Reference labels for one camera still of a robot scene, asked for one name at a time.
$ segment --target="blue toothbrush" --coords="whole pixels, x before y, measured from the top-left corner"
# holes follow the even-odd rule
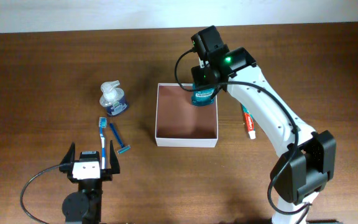
[[[104,117],[99,118],[99,133],[100,133],[100,140],[102,142],[102,164],[101,169],[106,168],[106,150],[104,148],[105,140],[103,136],[103,128],[107,127],[107,119]]]
[[[117,130],[115,129],[115,127],[112,123],[110,123],[110,128],[111,128],[112,132],[114,133],[114,136],[116,137],[118,144],[121,146],[121,149],[117,151],[118,154],[128,151],[131,148],[131,146],[130,145],[125,146],[124,143],[122,143],[121,138],[119,137]]]

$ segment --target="white wall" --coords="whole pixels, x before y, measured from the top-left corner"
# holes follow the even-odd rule
[[[0,32],[358,21],[358,0],[0,0]]]

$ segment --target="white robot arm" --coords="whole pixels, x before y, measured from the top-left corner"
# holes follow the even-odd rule
[[[262,88],[265,88],[271,94],[280,100],[281,104],[291,114],[292,118],[295,119],[295,123],[298,126],[299,131],[299,144],[309,141],[313,138],[311,133],[315,132],[314,128],[306,124],[299,118],[285,102],[277,95],[273,88],[269,85],[261,69],[256,67],[248,66],[239,70],[237,76],[229,78],[230,82],[247,82],[254,83]],[[267,137],[272,142],[272,145],[276,151],[278,157],[288,151],[287,146],[294,142],[294,134],[292,133],[293,127],[289,123],[288,118],[285,116],[281,108],[266,94],[258,91],[258,89],[245,86],[245,85],[228,85],[227,92],[230,93],[236,100],[241,104],[246,105],[247,109],[253,115],[259,126],[265,131]],[[312,203],[317,197],[318,192],[315,192],[303,199],[303,202]],[[293,212],[302,207],[303,204],[295,205],[288,203],[281,197],[278,200],[277,207],[283,211]],[[295,215],[283,215],[278,212],[272,218],[273,224],[288,224],[296,223],[302,213]],[[306,223],[306,216],[300,222]]]
[[[215,26],[191,37],[194,47],[175,65],[177,83],[186,91],[214,89],[228,92],[247,107],[265,131],[279,157],[270,173],[268,200],[275,209],[274,224],[306,223],[309,206],[334,174],[336,142],[329,131],[318,134],[299,118],[269,85],[256,61],[244,49],[229,51]],[[177,78],[182,57],[196,52],[200,65],[191,73],[194,88],[184,88]],[[197,102],[205,105],[210,100]],[[271,199],[272,188],[280,195],[277,205]]]

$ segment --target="white box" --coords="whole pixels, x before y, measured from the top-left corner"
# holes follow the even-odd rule
[[[176,83],[159,83],[155,112],[157,146],[215,147],[218,141],[218,102],[191,104],[192,92]]]

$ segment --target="blue razor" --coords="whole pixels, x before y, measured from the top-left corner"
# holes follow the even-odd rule
[[[110,128],[114,133],[114,136],[116,137],[118,144],[121,146],[120,150],[117,151],[118,154],[128,151],[131,148],[131,146],[130,145],[125,146],[124,143],[122,143],[121,138],[119,137],[118,132],[112,123],[110,123]]]

